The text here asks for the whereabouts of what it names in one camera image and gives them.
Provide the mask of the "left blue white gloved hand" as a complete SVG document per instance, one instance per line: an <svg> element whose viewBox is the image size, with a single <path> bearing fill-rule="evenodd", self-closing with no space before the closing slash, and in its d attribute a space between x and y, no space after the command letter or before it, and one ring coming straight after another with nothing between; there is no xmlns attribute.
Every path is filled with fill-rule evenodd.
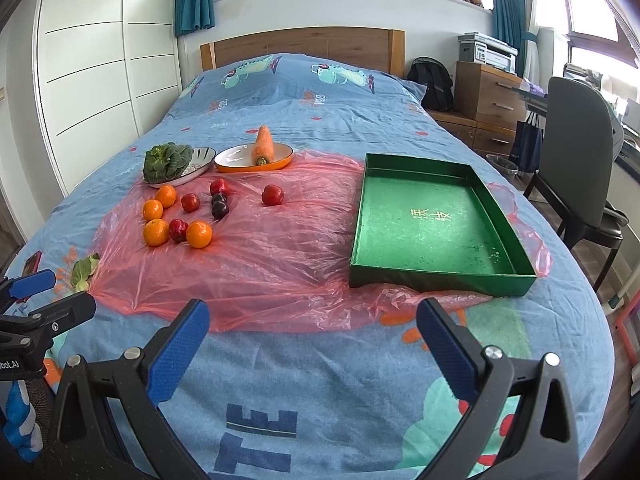
<svg viewBox="0 0 640 480"><path fill-rule="evenodd" d="M33 463L42 451L43 442L24 380L2 382L1 415L4 417L2 436L25 463Z"/></svg>

